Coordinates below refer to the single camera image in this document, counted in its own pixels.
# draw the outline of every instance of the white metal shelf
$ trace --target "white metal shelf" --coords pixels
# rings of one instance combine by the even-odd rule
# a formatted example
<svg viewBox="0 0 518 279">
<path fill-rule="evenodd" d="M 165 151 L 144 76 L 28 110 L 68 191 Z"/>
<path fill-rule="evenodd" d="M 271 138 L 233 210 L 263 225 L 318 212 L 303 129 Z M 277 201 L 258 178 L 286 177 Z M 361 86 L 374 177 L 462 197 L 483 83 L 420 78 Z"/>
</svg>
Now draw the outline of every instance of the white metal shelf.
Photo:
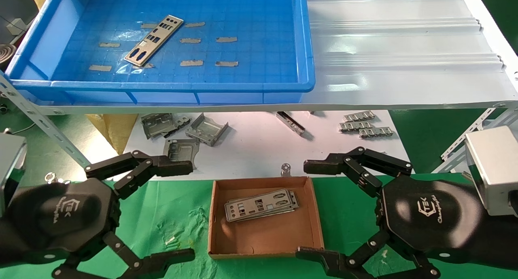
<svg viewBox="0 0 518 279">
<path fill-rule="evenodd" d="M 27 102 L 8 94 L 80 164 L 44 115 L 516 107 L 518 58 L 481 0 L 308 0 L 316 87 L 300 104 L 190 106 Z"/>
</svg>

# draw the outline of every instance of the sheet metal part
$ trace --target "sheet metal part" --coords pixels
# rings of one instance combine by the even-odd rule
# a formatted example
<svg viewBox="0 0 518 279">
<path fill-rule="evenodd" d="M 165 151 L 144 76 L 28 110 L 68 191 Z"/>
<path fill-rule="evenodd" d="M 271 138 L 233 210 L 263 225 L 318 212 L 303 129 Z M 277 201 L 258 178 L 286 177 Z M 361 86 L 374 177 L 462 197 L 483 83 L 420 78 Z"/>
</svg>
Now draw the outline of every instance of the sheet metal part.
<svg viewBox="0 0 518 279">
<path fill-rule="evenodd" d="M 168 15 L 142 39 L 124 58 L 137 66 L 143 66 L 157 50 L 183 24 L 183 19 Z"/>
<path fill-rule="evenodd" d="M 277 211 L 270 211 L 270 212 L 266 212 L 266 213 L 259 213 L 257 215 L 252 215 L 252 216 L 250 216 L 250 217 L 248 217 L 246 219 L 240 219 L 240 220 L 237 220 L 237 221 L 245 221 L 245 220 L 251 220 L 251 219 L 255 219 L 255 218 L 261 218 L 261 217 L 266 217 L 266 216 L 272 216 L 272 215 L 292 212 L 296 208 L 300 207 L 300 205 L 298 204 L 297 196 L 296 196 L 294 191 L 290 191 L 290 196 L 292 198 L 292 205 L 291 205 L 290 209 L 279 209 Z M 233 199 L 233 200 L 229 200 L 227 203 L 238 202 L 238 201 L 247 200 L 247 199 L 250 199 L 250 198 L 252 198 L 252 197 Z"/>
<path fill-rule="evenodd" d="M 205 117 L 202 113 L 194 120 L 187 131 L 185 131 L 185 134 L 189 137 L 199 139 L 206 145 L 214 146 L 227 128 L 228 122 L 225 125 L 217 124 L 211 118 Z"/>
<path fill-rule="evenodd" d="M 360 129 L 365 128 L 374 128 L 372 124 L 368 121 L 359 121 L 359 122 L 344 122 L 338 124 L 338 131 L 339 132 L 351 132 L 351 131 L 358 131 Z"/>
<path fill-rule="evenodd" d="M 292 205 L 290 191 L 281 189 L 237 202 L 227 202 L 225 212 L 227 221 L 232 222 L 255 217 L 258 214 L 271 214 L 272 211 L 292 211 Z"/>
<path fill-rule="evenodd" d="M 149 114 L 141 118 L 146 138 L 163 135 L 168 137 L 191 122 L 186 116 L 175 118 L 171 113 Z"/>
<path fill-rule="evenodd" d="M 191 161 L 194 170 L 196 170 L 194 158 L 198 151 L 200 151 L 198 139 L 167 139 L 163 147 L 163 155 L 172 162 Z"/>
<path fill-rule="evenodd" d="M 390 127 L 379 127 L 359 130 L 360 138 L 385 137 L 392 136 L 393 134 L 394 131 L 392 131 Z"/>
<path fill-rule="evenodd" d="M 291 177 L 291 166 L 290 164 L 281 165 L 281 177 Z"/>
<path fill-rule="evenodd" d="M 291 118 L 291 116 L 288 115 L 286 112 L 278 111 L 275 114 L 275 116 L 277 116 L 277 118 L 279 118 L 279 120 L 281 120 L 284 124 L 286 124 L 286 126 L 288 126 L 296 134 L 302 136 L 306 132 L 306 129 L 304 128 L 304 126 L 302 126 L 298 122 L 296 122 L 295 119 Z"/>
<path fill-rule="evenodd" d="M 369 110 L 369 111 L 362 111 L 362 112 L 358 112 L 358 113 L 352 113 L 352 114 L 345 115 L 344 121 L 345 122 L 365 121 L 365 120 L 374 119 L 374 117 L 376 117 L 376 115 L 374 115 L 374 113 L 372 113 L 372 111 Z"/>
</svg>

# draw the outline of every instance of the small metal bracket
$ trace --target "small metal bracket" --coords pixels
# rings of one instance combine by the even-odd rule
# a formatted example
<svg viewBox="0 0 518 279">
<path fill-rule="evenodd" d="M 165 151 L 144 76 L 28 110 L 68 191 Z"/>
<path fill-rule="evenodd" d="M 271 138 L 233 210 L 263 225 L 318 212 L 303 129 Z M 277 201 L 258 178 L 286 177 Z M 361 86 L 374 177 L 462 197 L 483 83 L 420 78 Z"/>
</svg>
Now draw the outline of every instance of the small metal bracket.
<svg viewBox="0 0 518 279">
<path fill-rule="evenodd" d="M 191 161 L 193 170 L 194 157 L 200 151 L 200 141 L 198 139 L 167 139 L 163 147 L 163 155 L 167 156 L 172 162 Z"/>
<path fill-rule="evenodd" d="M 288 126 L 296 134 L 302 136 L 306 132 L 306 129 L 298 122 L 296 122 L 295 119 L 291 118 L 291 116 L 286 112 L 278 111 L 275 116 L 277 116 L 279 120 L 286 124 L 286 126 Z"/>
<path fill-rule="evenodd" d="M 149 114 L 143 116 L 141 120 L 148 139 L 157 135 L 167 138 L 191 122 L 191 119 L 186 116 L 174 118 L 171 113 Z"/>
<path fill-rule="evenodd" d="M 281 166 L 281 177 L 291 177 L 291 166 L 290 166 L 290 164 L 282 164 L 282 166 Z"/>
<path fill-rule="evenodd" d="M 384 137 L 384 136 L 392 136 L 393 134 L 394 134 L 394 131 L 392 131 L 389 127 L 369 128 L 369 129 L 360 129 L 359 130 L 360 138 Z"/>
<path fill-rule="evenodd" d="M 362 111 L 358 113 L 352 113 L 344 116 L 345 122 L 356 122 L 374 119 L 376 115 L 372 111 Z"/>
<path fill-rule="evenodd" d="M 228 122 L 225 125 L 217 124 L 211 118 L 205 117 L 202 113 L 194 120 L 191 127 L 187 128 L 185 134 L 189 137 L 199 139 L 206 145 L 214 146 L 227 128 Z"/>
<path fill-rule="evenodd" d="M 366 129 L 366 128 L 374 128 L 372 124 L 368 121 L 359 121 L 359 122 L 345 122 L 340 123 L 338 127 L 339 132 L 351 132 L 351 131 L 358 131 L 360 129 Z"/>
</svg>

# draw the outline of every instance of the cardboard box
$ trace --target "cardboard box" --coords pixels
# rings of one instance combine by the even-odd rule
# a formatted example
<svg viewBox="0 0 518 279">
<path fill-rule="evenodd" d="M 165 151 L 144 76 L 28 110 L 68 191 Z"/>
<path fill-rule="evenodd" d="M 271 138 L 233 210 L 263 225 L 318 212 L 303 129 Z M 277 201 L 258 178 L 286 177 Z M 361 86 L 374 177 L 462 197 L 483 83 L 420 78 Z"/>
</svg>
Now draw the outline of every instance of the cardboard box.
<svg viewBox="0 0 518 279">
<path fill-rule="evenodd" d="M 300 205 L 295 211 L 245 221 L 227 222 L 228 200 L 290 189 Z M 293 257 L 299 246 L 323 248 L 322 228 L 313 182 L 309 177 L 214 181 L 209 221 L 212 259 Z"/>
</svg>

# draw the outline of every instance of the green tablecloth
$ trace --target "green tablecloth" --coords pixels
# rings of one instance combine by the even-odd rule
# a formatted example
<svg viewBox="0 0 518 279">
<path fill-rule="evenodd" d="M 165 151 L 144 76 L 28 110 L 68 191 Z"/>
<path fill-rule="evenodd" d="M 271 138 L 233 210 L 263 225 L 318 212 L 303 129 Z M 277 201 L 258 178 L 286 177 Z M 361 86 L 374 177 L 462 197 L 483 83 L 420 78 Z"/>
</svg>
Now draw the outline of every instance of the green tablecloth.
<svg viewBox="0 0 518 279">
<path fill-rule="evenodd" d="M 423 174 L 415 177 L 466 182 L 459 174 Z M 374 224 L 375 201 L 343 177 L 315 178 L 313 181 L 325 246 L 349 255 L 377 231 Z M 171 266 L 167 279 L 327 278 L 320 264 L 295 258 L 212 260 L 207 255 L 211 192 L 212 181 L 150 181 L 122 201 L 121 225 L 117 235 L 140 257 L 176 248 L 194 248 L 196 260 Z M 60 263 L 4 268 L 0 270 L 0 278 L 49 279 L 52 270 Z M 446 279 L 518 277 L 516 271 L 486 266 L 446 264 L 434 260 L 433 263 L 441 270 L 442 278 Z M 366 269 L 374 275 L 409 268 L 413 268 L 413 264 L 388 247 L 366 264 Z M 117 278 L 126 266 L 111 249 L 105 248 L 92 260 L 80 264 L 79 269 Z"/>
</svg>

